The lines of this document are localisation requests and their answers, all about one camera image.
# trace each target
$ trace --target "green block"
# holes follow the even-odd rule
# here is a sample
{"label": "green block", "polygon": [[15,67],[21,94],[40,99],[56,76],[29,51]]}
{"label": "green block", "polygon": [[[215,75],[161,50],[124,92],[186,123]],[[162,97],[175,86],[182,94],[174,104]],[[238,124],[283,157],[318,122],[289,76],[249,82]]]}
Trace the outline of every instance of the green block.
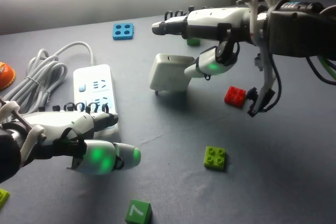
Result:
{"label": "green block", "polygon": [[9,192],[0,189],[0,209],[2,209],[2,207],[5,205],[9,196]]}
{"label": "green block", "polygon": [[225,149],[207,146],[204,157],[204,166],[208,169],[223,170]]}
{"label": "green block", "polygon": [[199,46],[201,44],[201,40],[200,39],[195,39],[195,38],[187,39],[187,44],[189,46]]}
{"label": "green block", "polygon": [[125,221],[128,224],[149,224],[152,216],[150,203],[133,199],[128,208]]}

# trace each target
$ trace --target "robotic arm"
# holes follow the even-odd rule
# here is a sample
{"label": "robotic arm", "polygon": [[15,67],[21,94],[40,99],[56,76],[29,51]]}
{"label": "robotic arm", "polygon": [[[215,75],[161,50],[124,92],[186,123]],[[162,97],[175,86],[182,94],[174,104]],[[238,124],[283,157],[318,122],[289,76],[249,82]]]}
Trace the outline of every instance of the robotic arm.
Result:
{"label": "robotic arm", "polygon": [[[255,58],[255,65],[264,72],[264,85],[259,94],[252,88],[246,96],[253,101],[248,114],[255,116],[273,108],[281,96],[281,80],[272,54],[306,57],[308,62],[309,57],[316,55],[336,60],[336,47],[330,39],[336,36],[335,11],[329,10],[330,7],[326,11],[320,3],[281,0],[275,4],[275,0],[265,1],[267,7],[258,5],[258,0],[239,0],[237,4],[245,3],[248,7],[194,10],[154,23],[152,31],[156,35],[219,41],[218,46],[202,52],[194,64],[184,70],[189,78],[210,80],[211,76],[231,69],[237,62],[240,42],[258,46],[260,53]],[[277,98],[266,107],[275,94],[272,86],[276,79],[279,86]]]}
{"label": "robotic arm", "polygon": [[71,156],[69,169],[93,175],[133,168],[140,163],[140,150],[132,145],[91,140],[94,132],[115,125],[117,114],[90,114],[89,106],[86,112],[77,111],[76,106],[60,111],[56,106],[52,112],[21,116],[15,101],[0,98],[0,104],[0,122],[9,116],[16,118],[0,125],[0,183],[35,159],[54,156]]}

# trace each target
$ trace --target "blue building block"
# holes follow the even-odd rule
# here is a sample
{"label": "blue building block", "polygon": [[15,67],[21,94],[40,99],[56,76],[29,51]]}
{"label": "blue building block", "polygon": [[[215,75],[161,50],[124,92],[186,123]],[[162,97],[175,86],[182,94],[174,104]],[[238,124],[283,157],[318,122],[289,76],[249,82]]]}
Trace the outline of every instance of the blue building block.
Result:
{"label": "blue building block", "polygon": [[113,39],[133,39],[133,23],[119,23],[113,25]]}

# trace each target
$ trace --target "white power strip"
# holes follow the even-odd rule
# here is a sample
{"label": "white power strip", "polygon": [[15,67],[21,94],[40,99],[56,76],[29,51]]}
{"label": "white power strip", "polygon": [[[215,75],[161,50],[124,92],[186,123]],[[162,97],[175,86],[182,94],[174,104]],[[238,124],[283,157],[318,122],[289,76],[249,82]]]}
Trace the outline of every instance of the white power strip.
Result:
{"label": "white power strip", "polygon": [[[95,102],[99,105],[98,112],[103,104],[109,106],[109,113],[116,113],[116,102],[114,100],[113,82],[111,69],[108,65],[97,65],[87,68],[79,68],[73,72],[74,75],[74,103],[82,102],[88,105]],[[118,131],[118,124],[108,127],[105,130],[95,132],[94,139],[109,138]]]}

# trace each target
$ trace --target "table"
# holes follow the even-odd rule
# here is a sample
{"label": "table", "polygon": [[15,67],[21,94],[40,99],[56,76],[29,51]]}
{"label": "table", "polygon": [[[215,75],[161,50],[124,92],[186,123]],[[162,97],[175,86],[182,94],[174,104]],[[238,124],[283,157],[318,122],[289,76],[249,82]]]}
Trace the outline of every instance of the table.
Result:
{"label": "table", "polygon": [[[224,103],[229,86],[262,86],[263,73],[254,66],[258,48],[241,43],[229,72],[157,97],[148,83],[156,54],[197,57],[215,45],[203,40],[192,48],[179,36],[152,34],[151,24],[162,18],[125,20],[134,23],[133,40],[112,40],[114,22],[0,36],[1,60],[16,70],[15,84],[39,49],[53,53],[87,42],[115,80],[120,132],[114,140],[142,152],[138,167],[108,176],[67,170],[69,157],[34,161],[0,185],[11,193],[0,223],[122,224],[132,198],[152,204],[153,224],[335,223],[336,88],[304,59],[275,56],[281,99],[251,118],[249,102],[242,110]],[[72,73],[89,65],[84,47],[69,49],[60,61],[69,73],[49,110],[72,101]],[[205,169],[206,145],[226,149],[225,173]]]}

